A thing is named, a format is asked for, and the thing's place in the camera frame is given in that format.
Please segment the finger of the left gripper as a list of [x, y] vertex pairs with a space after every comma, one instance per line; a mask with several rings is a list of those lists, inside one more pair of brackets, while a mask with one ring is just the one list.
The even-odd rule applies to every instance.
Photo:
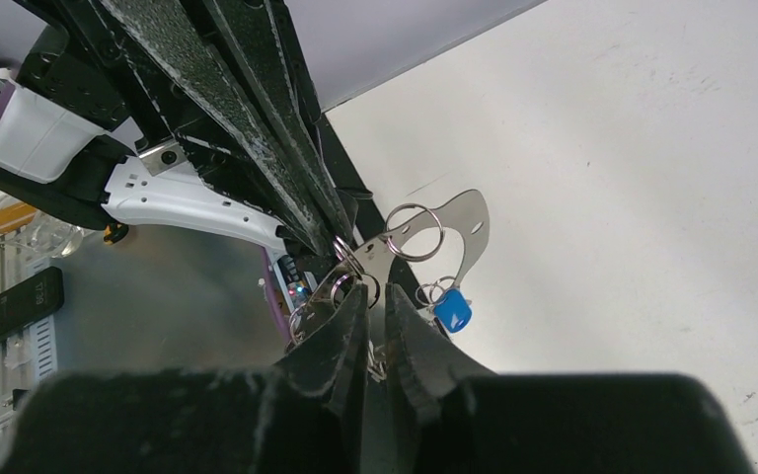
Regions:
[[292, 228], [309, 246], [352, 240], [353, 225], [300, 112], [280, 24], [269, 1], [204, 3], [228, 57], [259, 103], [274, 157], [262, 168], [280, 185]]
[[265, 123], [258, 116], [256, 99], [242, 79], [239, 67], [205, 8], [196, 1], [187, 8], [181, 1], [106, 1], [110, 13], [138, 46], [168, 75], [173, 83], [228, 136], [262, 172], [273, 191], [274, 212], [292, 235], [313, 253], [325, 256], [327, 246], [309, 246], [294, 233], [279, 193], [262, 165], [274, 157], [266, 140]]

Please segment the split keyring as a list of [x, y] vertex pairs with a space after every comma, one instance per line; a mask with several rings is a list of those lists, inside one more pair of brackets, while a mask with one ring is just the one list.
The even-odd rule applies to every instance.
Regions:
[[[397, 227], [391, 227], [392, 219], [403, 210], [419, 210], [419, 213]], [[438, 239], [436, 244], [426, 253], [411, 254], [404, 251], [405, 245], [420, 232], [436, 229]], [[420, 203], [406, 202], [394, 207], [384, 221], [381, 237], [388, 250], [396, 257], [410, 263], [422, 263], [435, 257], [443, 247], [446, 230], [437, 209]]]

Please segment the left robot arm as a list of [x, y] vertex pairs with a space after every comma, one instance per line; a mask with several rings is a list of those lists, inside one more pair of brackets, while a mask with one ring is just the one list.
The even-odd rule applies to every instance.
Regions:
[[91, 230], [166, 225], [328, 257], [323, 161], [282, 1], [25, 1], [44, 30], [0, 116], [0, 191]]

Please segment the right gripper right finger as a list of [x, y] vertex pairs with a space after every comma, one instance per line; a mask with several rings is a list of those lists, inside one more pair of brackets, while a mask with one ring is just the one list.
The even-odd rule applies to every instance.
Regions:
[[385, 342], [391, 406], [413, 426], [438, 420], [441, 400], [465, 378], [493, 374], [431, 327], [395, 283], [385, 286]]

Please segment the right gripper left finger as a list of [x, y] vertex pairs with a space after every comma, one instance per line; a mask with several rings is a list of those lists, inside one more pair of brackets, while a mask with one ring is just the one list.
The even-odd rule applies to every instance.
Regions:
[[311, 335], [277, 362], [277, 420], [360, 426], [367, 385], [369, 289], [355, 284]]

